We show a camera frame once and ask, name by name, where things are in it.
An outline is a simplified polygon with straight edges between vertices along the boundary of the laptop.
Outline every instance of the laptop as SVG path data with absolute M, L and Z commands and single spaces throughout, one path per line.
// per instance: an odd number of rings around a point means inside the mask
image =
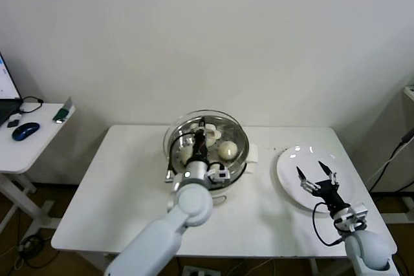
M 22 102 L 20 93 L 0 53 L 0 125 L 20 108 Z

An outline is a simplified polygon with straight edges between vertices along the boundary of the laptop screen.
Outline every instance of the laptop screen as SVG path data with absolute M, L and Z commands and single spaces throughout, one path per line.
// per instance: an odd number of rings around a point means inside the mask
M 17 100 L 20 95 L 0 54 L 0 100 Z

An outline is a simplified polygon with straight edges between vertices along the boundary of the desk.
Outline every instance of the desk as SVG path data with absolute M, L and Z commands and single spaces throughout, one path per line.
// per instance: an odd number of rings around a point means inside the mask
M 166 129 L 148 125 L 115 125 L 109 129 L 53 236 L 54 248 L 120 253 L 149 222 L 166 213 L 171 191 L 171 184 L 164 183 L 167 161 L 162 152 L 162 137 Z M 349 203 L 364 203 L 369 210 L 369 230 L 384 236 L 397 251 L 332 129 L 244 129 L 250 143 L 259 148 L 255 173 L 243 174 L 229 190 L 227 201 L 214 208 L 207 223 L 187 230 L 177 255 L 345 257 L 344 244 L 328 248 L 318 240 L 312 212 L 295 203 L 278 181 L 278 155 L 297 144 L 326 148 L 343 162 L 354 181 L 354 200 Z M 329 215 L 319 214 L 316 221 L 325 240 L 338 238 Z
M 38 103 L 24 103 L 23 110 L 31 111 L 38 105 Z M 24 114 L 20 125 L 37 122 L 40 124 L 40 129 L 21 142 L 12 139 L 15 127 L 7 128 L 7 122 L 0 127 L 0 192 L 14 203 L 0 223 L 0 232 L 4 230 L 18 207 L 34 219 L 23 238 L 35 234 L 39 228 L 56 229 L 59 224 L 60 219 L 50 218 L 47 215 L 53 201 L 46 201 L 42 208 L 39 208 L 26 196 L 27 193 L 34 193 L 36 188 L 23 173 L 32 166 L 53 137 L 65 125 L 66 122 L 58 124 L 52 121 L 62 106 L 63 104 L 60 103 L 44 103 L 39 110 Z M 24 190 L 20 191 L 7 175 L 14 175 L 12 178 L 19 182 Z

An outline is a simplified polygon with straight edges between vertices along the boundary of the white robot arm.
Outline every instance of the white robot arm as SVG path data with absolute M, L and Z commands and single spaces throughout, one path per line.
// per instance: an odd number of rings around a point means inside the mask
M 179 250 L 187 227 L 205 223 L 212 210 L 213 199 L 205 187 L 195 183 L 182 187 L 174 208 L 148 224 L 109 265 L 105 276 L 157 275 Z
M 353 207 L 345 203 L 338 194 L 336 173 L 325 164 L 319 164 L 329 179 L 315 184 L 306 179 L 299 167 L 297 169 L 302 188 L 325 201 L 334 227 L 341 235 L 330 246 L 345 242 L 348 259 L 353 263 L 357 276 L 399 276 L 389 244 L 380 235 L 365 231 L 367 208 L 363 204 Z

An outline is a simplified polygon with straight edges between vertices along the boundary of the blue mouse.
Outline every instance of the blue mouse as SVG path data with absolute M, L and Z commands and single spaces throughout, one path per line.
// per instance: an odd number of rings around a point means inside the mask
M 12 133 L 12 137 L 15 141 L 20 142 L 36 132 L 39 128 L 39 123 L 28 122 L 15 129 Z

